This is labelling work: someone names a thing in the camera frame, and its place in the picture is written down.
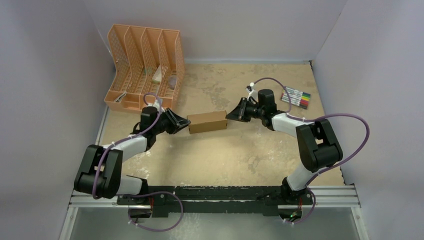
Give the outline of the brown cardboard box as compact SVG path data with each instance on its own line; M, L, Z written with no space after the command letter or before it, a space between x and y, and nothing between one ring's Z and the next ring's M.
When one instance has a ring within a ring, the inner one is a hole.
M187 115L187 119L190 121L189 133L197 134L225 130L228 126L226 115L225 110Z

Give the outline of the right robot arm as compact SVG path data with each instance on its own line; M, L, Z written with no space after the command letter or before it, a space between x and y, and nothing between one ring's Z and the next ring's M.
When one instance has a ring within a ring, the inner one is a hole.
M280 191L282 200L288 204L300 198L300 191L318 171L332 167L343 158L342 148L327 119L312 122L292 119L287 112L278 110L271 89L261 89L257 99L242 97L225 118L244 123L259 119L267 129L296 138L300 164L283 180L284 187Z

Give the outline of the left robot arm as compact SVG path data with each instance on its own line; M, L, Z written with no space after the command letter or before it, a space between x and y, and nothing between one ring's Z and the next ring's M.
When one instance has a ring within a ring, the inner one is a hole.
M149 151L155 144L157 135L174 135L190 123L190 120L169 108L163 110L155 106L144 107L140 121L135 124L128 137L109 145L91 144L86 148L73 189L90 194L94 199L129 195L138 205L146 203L149 199L147 180L123 176L123 162Z

